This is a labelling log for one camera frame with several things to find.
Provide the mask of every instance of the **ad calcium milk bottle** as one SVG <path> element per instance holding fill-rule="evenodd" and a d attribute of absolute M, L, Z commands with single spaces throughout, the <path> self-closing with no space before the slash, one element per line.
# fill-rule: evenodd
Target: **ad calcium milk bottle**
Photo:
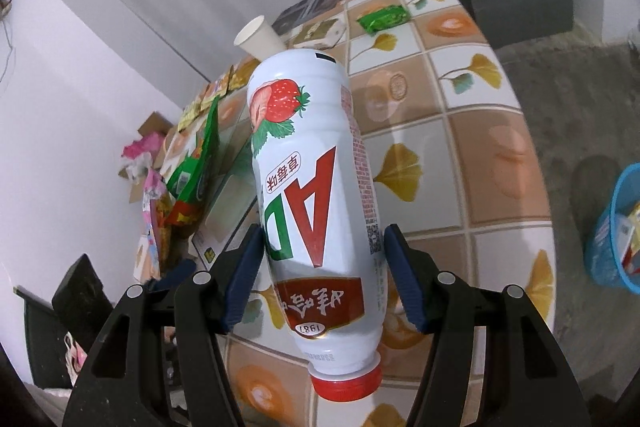
<path fill-rule="evenodd" d="M 332 57 L 290 50 L 258 66 L 247 91 L 274 286 L 316 392 L 332 401 L 380 385 L 386 309 L 378 208 L 348 86 Z"/>

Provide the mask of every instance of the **white paper cup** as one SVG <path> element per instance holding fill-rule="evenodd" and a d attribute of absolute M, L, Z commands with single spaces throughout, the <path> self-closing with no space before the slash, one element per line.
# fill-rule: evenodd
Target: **white paper cup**
<path fill-rule="evenodd" d="M 260 61 L 286 51 L 278 34 L 264 20 L 264 15 L 257 16 L 242 28 L 234 40 L 234 45 L 240 46 Z"/>

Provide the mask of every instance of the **strawberry illustration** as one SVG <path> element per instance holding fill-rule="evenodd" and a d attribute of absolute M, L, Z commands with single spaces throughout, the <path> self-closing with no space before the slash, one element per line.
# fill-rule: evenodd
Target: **strawberry illustration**
<path fill-rule="evenodd" d="M 295 131 L 291 118 L 302 112 L 309 103 L 309 94 L 290 78 L 272 80 L 254 92 L 249 104 L 249 114 L 254 130 L 252 145 L 254 157 L 269 135 L 284 138 Z"/>
<path fill-rule="evenodd" d="M 293 80 L 282 78 L 271 84 L 271 96 L 267 104 L 265 118 L 270 122 L 279 123 L 289 120 L 294 114 L 305 110 L 309 102 L 309 95 L 302 91 Z"/>

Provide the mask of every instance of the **blue basket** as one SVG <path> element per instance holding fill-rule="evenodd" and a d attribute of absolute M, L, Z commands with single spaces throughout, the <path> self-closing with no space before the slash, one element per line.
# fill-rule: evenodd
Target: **blue basket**
<path fill-rule="evenodd" d="M 640 201 L 640 163 L 620 174 L 611 201 L 598 218 L 593 236 L 584 251 L 584 265 L 591 278 L 603 286 L 628 288 L 640 295 L 640 274 L 629 276 L 620 263 L 616 247 L 615 215 L 627 216 Z"/>

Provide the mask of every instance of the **tiled tabletop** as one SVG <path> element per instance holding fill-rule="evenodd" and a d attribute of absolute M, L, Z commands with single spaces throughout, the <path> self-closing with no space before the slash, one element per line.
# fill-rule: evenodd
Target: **tiled tabletop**
<path fill-rule="evenodd" d="M 357 18 L 389 4 L 406 6 L 412 20 L 367 35 Z M 523 286 L 552 328 L 556 259 L 545 185 L 518 100 L 482 33 L 458 0 L 350 0 L 315 20 L 336 17 L 347 31 L 326 52 L 351 80 L 382 226 L 398 223 L 412 247 L 472 285 Z M 251 132 L 246 88 L 222 101 L 220 115 L 218 166 L 226 175 L 198 238 L 199 250 L 213 255 L 236 248 L 258 223 L 250 152 L 242 149 Z M 362 400 L 332 403 L 313 391 L 264 261 L 242 323 L 220 337 L 245 417 L 265 425 L 268 417 L 292 426 L 404 425 L 431 337 L 407 321 L 389 282 L 382 386 Z M 462 425 L 476 417 L 483 367 L 478 328 Z"/>

